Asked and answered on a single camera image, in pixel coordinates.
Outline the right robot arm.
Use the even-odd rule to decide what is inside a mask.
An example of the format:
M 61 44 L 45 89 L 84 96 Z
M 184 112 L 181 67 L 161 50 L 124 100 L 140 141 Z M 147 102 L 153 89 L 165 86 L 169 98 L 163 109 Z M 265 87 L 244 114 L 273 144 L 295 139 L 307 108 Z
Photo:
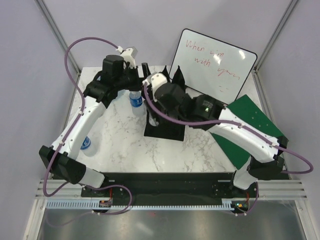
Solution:
M 268 181 L 283 173 L 285 150 L 280 139 L 257 130 L 238 118 L 229 108 L 208 95 L 191 98 L 180 86 L 142 82 L 144 98 L 161 118 L 178 125 L 197 127 L 219 135 L 250 154 L 229 184 L 235 197 L 242 196 L 258 180 Z

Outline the black canvas bag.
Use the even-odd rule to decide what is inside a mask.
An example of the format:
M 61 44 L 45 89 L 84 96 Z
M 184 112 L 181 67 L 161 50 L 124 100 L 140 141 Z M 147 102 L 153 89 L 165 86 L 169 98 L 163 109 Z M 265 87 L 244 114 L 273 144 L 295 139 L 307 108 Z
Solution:
M 173 77 L 169 76 L 167 66 L 161 71 L 170 83 L 178 84 L 186 91 L 185 79 L 180 67 L 174 72 Z M 145 100 L 144 91 L 141 91 L 143 104 L 146 107 L 146 126 L 144 130 L 145 137 L 153 137 L 167 140 L 183 141 L 185 135 L 185 126 L 179 125 L 157 115 Z

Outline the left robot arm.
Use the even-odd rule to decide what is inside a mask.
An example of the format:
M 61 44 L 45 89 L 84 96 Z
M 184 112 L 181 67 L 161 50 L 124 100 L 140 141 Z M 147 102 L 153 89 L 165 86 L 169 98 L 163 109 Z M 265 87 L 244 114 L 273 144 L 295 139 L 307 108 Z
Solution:
M 107 55 L 104 58 L 102 69 L 81 92 L 83 100 L 71 122 L 51 146 L 43 145 L 39 150 L 39 156 L 50 173 L 71 184 L 91 186 L 99 197 L 109 193 L 110 185 L 104 181 L 104 174 L 78 162 L 77 157 L 85 137 L 117 98 L 118 92 L 142 88 L 142 81 L 150 75 L 150 69 L 146 62 L 141 66 L 143 75 L 139 76 L 138 68 L 131 68 L 123 56 Z

